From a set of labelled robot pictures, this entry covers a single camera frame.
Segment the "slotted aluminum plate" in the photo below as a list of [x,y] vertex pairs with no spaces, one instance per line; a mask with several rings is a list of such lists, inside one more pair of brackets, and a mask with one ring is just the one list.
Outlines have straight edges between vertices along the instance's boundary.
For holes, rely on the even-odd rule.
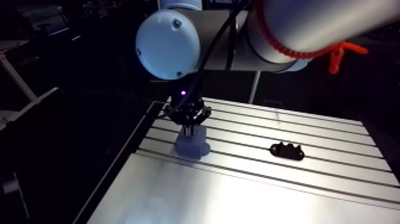
[[[204,100],[211,152],[179,157],[180,127],[154,121],[89,223],[400,222],[399,182],[361,122]],[[271,155],[280,141],[305,158]]]

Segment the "dark background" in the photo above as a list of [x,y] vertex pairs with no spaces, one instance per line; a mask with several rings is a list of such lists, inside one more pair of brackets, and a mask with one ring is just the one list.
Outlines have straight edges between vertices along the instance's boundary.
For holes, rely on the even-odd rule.
[[[107,10],[84,10],[87,2],[34,3],[2,5],[0,38],[29,40],[7,56],[36,95],[54,86],[60,91],[0,132],[0,177],[6,181],[11,173],[17,174],[30,222],[71,223],[142,118],[148,101],[168,96],[166,83],[141,66],[134,46],[139,25],[157,5],[123,1]],[[327,72],[328,56],[297,72],[263,72],[254,104],[362,120],[377,136],[377,144],[384,145],[380,148],[397,172],[399,29],[392,24],[354,38],[370,53],[346,52],[337,75]],[[204,96],[248,102],[254,74],[207,71]],[[26,104],[0,70],[0,110],[20,110]],[[16,201],[18,196],[1,195],[0,221],[27,223]]]

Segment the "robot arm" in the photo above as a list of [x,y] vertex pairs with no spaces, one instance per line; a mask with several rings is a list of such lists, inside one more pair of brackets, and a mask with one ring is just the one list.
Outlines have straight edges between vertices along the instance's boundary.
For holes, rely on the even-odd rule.
[[[207,70],[285,71],[298,58],[283,54],[273,37],[295,55],[311,55],[400,18],[400,0],[254,0],[225,30],[208,58]],[[174,80],[196,71],[229,11],[199,5],[159,10],[138,30],[140,62],[154,76]]]

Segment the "screw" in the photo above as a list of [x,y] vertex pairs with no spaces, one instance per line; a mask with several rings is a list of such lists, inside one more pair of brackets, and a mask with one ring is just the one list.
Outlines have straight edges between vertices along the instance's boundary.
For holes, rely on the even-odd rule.
[[180,27],[180,25],[182,25],[182,22],[181,21],[179,21],[179,20],[174,20],[173,22],[172,22],[172,25],[175,27],[175,28],[179,28]]

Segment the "cable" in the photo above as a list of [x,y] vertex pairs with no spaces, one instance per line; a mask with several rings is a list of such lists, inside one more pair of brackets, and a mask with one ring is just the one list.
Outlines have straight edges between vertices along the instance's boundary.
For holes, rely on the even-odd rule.
[[238,6],[237,8],[232,11],[231,14],[229,14],[229,17],[226,19],[226,21],[222,24],[220,30],[218,30],[217,34],[215,35],[215,37],[212,39],[212,42],[210,44],[210,46],[207,49],[207,52],[204,55],[203,60],[201,61],[201,64],[199,66],[199,69],[197,71],[196,77],[194,78],[191,86],[189,87],[189,89],[186,92],[186,95],[179,101],[179,103],[173,107],[170,111],[158,116],[158,119],[162,119],[165,118],[171,114],[173,114],[175,111],[177,111],[185,102],[186,100],[189,98],[189,96],[192,94],[193,90],[195,89],[197,83],[200,80],[200,77],[203,74],[204,71],[204,67],[211,55],[211,53],[213,52],[214,47],[216,46],[217,42],[219,41],[219,39],[221,38],[222,34],[225,32],[225,30],[229,27],[229,25],[232,23],[232,21],[236,18],[236,16],[238,16],[238,14],[249,4],[250,0],[243,0]]

